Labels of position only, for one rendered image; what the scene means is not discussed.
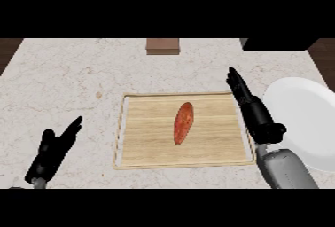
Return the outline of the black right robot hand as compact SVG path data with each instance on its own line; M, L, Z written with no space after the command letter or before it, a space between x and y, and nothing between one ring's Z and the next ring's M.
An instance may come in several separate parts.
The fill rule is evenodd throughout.
M250 94L247 85L236 69L228 67L225 83L239 105L247 133L256 144L277 144L283 141L286 127L272 121L259 98Z

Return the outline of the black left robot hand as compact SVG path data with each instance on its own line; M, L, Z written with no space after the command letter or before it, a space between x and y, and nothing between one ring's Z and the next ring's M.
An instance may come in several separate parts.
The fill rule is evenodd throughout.
M81 126L82 117L78 116L60 136L54 135L51 129L45 129L41 134L36 157L29 165L26 177L42 177L50 182L63 162L63 157L73 144Z

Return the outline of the white plate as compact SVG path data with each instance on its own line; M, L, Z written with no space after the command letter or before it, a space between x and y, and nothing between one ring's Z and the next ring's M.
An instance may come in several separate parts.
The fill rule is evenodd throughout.
M286 77L265 89L262 103L286 127L281 146L308 167L335 173L335 92L305 78Z

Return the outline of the orange sweet potato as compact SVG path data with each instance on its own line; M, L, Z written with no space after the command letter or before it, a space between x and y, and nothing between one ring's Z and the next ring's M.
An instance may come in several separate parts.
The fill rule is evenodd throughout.
M174 143L179 145L185 139L193 123L193 107L191 103L185 102L178 109L174 121Z

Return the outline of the pale wooden tray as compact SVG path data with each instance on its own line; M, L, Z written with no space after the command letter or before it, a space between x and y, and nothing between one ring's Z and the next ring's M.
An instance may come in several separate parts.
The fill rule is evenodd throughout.
M228 92L122 95L115 169L243 166L255 160Z

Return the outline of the black appliance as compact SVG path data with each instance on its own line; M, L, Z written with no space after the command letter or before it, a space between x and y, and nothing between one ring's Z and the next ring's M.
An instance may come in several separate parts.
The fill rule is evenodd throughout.
M305 51L317 38L240 38L243 51Z

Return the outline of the brown wooden block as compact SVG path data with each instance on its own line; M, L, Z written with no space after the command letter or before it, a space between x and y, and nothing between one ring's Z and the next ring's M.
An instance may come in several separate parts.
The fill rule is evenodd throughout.
M178 55L178 38L147 38L144 49L147 55Z

